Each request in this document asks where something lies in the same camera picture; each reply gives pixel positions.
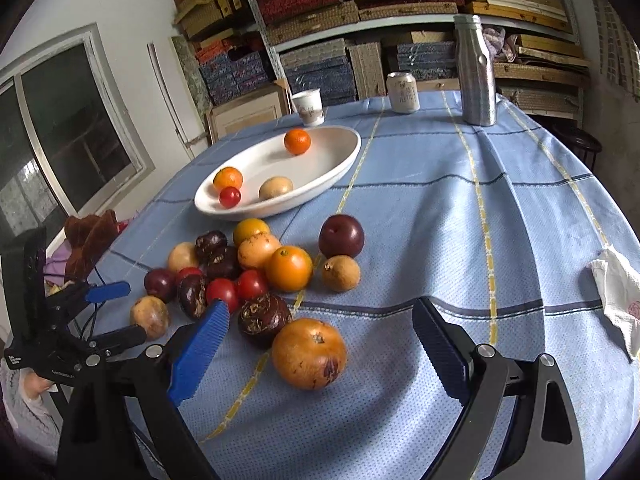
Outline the person's left hand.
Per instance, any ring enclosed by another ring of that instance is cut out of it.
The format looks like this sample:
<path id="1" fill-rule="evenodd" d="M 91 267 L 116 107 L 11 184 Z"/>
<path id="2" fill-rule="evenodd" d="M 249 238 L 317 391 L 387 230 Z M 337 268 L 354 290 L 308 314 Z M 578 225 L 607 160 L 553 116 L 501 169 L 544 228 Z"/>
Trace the person's left hand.
<path id="1" fill-rule="evenodd" d="M 53 386 L 53 382 L 40 377 L 35 372 L 27 372 L 23 376 L 22 381 L 24 395 L 30 400 L 39 399 L 43 393 L 49 391 Z"/>

